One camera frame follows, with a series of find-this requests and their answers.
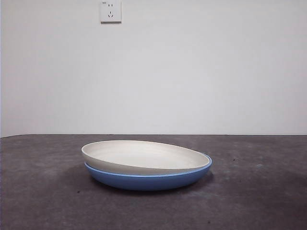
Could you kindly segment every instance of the concrete surface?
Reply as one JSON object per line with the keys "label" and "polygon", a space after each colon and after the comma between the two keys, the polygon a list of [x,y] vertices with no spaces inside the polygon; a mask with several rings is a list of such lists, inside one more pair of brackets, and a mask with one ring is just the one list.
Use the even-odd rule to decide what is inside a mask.
{"label": "concrete surface", "polygon": [[[163,142],[205,152],[207,176],[161,192],[92,179],[81,147]],[[307,136],[23,135],[1,139],[2,230],[307,229]]]}

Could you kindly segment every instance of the ceramic dish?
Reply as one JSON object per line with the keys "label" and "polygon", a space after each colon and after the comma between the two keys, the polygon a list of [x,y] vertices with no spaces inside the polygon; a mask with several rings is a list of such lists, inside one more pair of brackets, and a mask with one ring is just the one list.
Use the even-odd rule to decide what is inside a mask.
{"label": "ceramic dish", "polygon": [[157,191],[178,188],[198,181],[208,172],[212,164],[211,158],[208,158],[209,163],[199,169],[165,175],[126,175],[97,170],[87,163],[85,166],[92,177],[109,186],[128,190]]}
{"label": "ceramic dish", "polygon": [[82,147],[85,162],[98,170],[131,175],[159,175],[203,168],[210,158],[200,152],[163,143],[111,140]]}

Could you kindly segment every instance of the electrical outlet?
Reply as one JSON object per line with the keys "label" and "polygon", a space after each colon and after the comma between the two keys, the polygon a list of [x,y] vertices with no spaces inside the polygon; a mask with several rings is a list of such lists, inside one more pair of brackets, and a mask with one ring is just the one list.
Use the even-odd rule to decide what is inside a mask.
{"label": "electrical outlet", "polygon": [[100,23],[121,22],[121,0],[100,1]]}

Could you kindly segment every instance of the plate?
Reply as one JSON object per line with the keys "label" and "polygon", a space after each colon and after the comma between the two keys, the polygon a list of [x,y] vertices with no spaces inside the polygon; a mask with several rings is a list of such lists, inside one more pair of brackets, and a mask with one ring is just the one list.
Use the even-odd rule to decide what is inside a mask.
{"label": "plate", "polygon": [[111,140],[82,147],[85,162],[98,170],[131,175],[159,175],[203,168],[210,158],[200,152],[163,143]]}
{"label": "plate", "polygon": [[209,170],[212,160],[204,167],[190,171],[165,175],[127,175],[104,172],[84,163],[91,176],[109,186],[128,190],[158,191],[183,187],[202,178]]}

